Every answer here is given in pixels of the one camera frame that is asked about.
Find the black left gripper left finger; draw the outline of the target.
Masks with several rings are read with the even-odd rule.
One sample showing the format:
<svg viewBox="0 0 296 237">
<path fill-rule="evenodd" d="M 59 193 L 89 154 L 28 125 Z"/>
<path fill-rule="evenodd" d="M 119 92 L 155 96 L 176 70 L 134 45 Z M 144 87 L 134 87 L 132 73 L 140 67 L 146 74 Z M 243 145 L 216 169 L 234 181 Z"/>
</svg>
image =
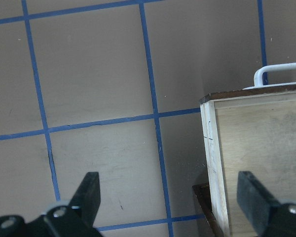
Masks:
<svg viewBox="0 0 296 237">
<path fill-rule="evenodd" d="M 100 237 L 93 227 L 101 203 L 98 172 L 88 172 L 66 205 L 26 223 L 19 215 L 0 217 L 0 237 Z"/>
</svg>

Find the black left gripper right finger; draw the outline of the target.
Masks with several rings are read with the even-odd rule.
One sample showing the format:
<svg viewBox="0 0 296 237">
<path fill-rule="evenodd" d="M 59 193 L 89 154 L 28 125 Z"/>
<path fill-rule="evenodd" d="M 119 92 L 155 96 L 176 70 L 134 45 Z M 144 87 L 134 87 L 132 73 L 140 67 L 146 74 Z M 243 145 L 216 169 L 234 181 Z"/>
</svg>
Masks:
<svg viewBox="0 0 296 237">
<path fill-rule="evenodd" d="M 237 203 L 259 237 L 296 237 L 296 203 L 281 203 L 250 171 L 238 172 Z"/>
</svg>

